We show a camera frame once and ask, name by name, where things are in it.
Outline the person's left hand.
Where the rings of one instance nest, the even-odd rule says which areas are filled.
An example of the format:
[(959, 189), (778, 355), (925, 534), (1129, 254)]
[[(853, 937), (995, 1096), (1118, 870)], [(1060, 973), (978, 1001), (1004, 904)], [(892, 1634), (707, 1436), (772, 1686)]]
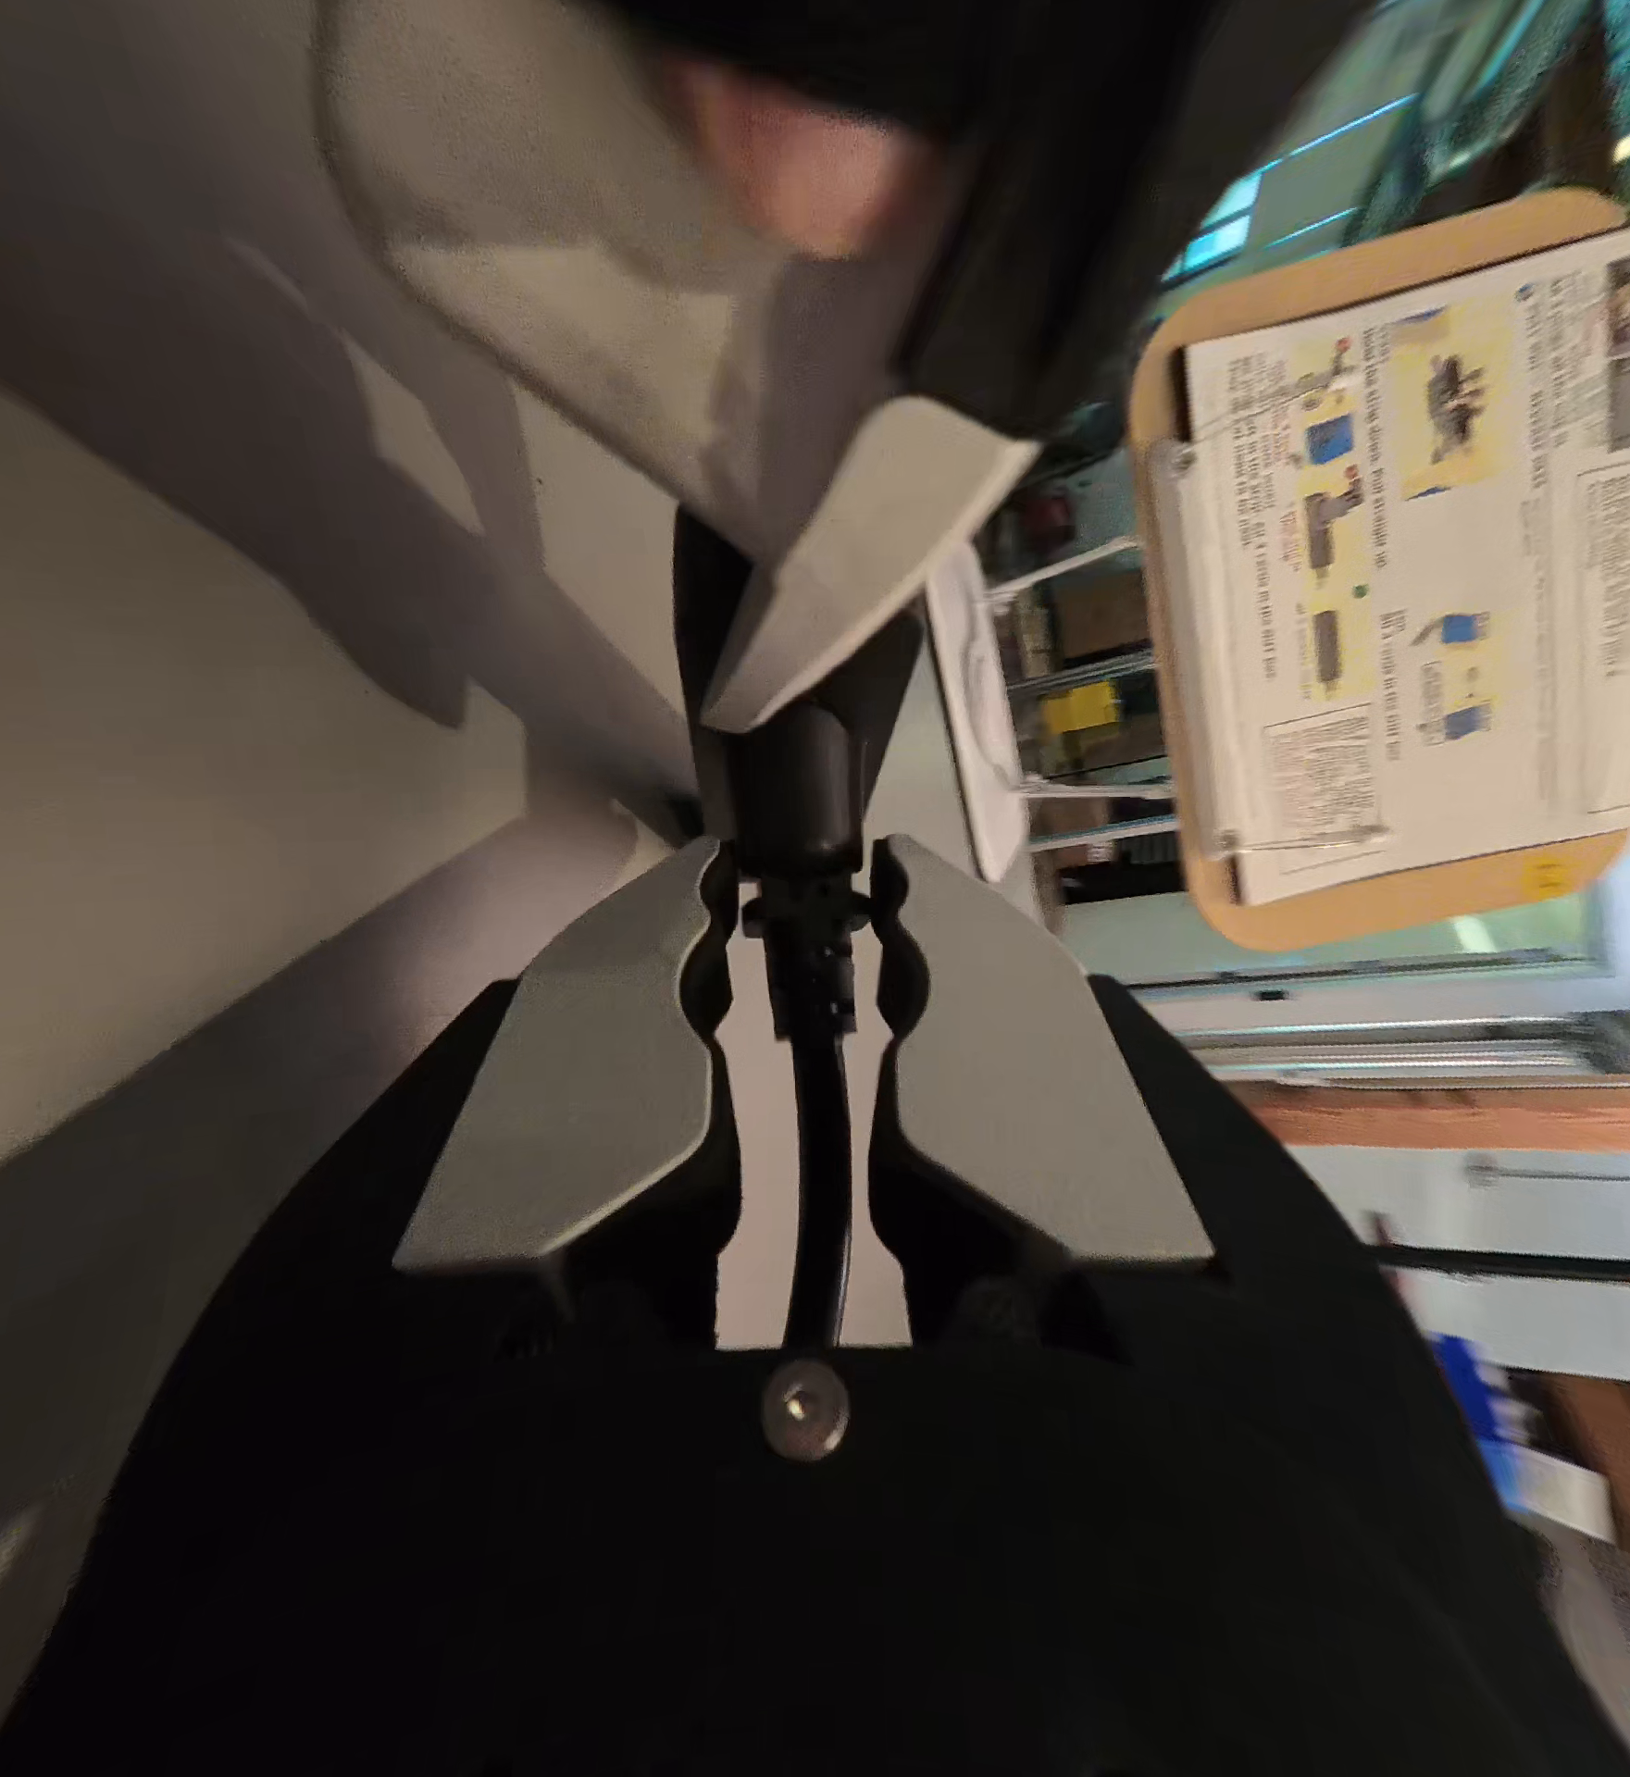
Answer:
[(937, 150), (890, 122), (724, 64), (670, 56), (660, 77), (692, 153), (737, 217), (802, 256), (864, 256), (925, 194)]

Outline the wooden instruction board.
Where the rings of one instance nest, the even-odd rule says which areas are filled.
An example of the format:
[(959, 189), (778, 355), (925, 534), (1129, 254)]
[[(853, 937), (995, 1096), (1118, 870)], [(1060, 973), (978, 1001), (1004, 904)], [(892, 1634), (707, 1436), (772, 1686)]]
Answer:
[(1630, 226), (1579, 189), (1220, 284), (1129, 448), (1181, 870), (1230, 945), (1588, 889), (1630, 836)]

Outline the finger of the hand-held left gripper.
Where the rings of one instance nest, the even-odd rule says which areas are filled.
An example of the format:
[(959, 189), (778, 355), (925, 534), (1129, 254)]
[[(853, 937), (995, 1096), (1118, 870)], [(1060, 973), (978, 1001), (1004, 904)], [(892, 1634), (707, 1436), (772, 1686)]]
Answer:
[(890, 390), (905, 237), (819, 262), (748, 228), (597, 4), (321, 4), (315, 116), (418, 303), (754, 562)]
[(927, 394), (836, 420), (798, 400), (675, 398), (675, 648), (698, 779), (847, 667), (1034, 463), (1037, 443)]

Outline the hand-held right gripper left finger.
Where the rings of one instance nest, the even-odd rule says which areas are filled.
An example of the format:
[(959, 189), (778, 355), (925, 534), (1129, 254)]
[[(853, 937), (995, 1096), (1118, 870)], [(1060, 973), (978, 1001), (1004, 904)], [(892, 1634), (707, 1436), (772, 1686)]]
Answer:
[(692, 1159), (714, 1124), (714, 1047), (692, 954), (714, 943), (724, 846), (700, 836), (582, 913), (517, 982), (393, 1264), (537, 1268)]

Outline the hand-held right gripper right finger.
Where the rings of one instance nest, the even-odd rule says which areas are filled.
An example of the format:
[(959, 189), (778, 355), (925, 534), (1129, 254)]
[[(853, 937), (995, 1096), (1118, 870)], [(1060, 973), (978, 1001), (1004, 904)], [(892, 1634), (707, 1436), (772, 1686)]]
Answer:
[(1071, 1260), (1211, 1243), (1090, 984), (1049, 930), (918, 840), (875, 842), (875, 1010), (909, 1158)]

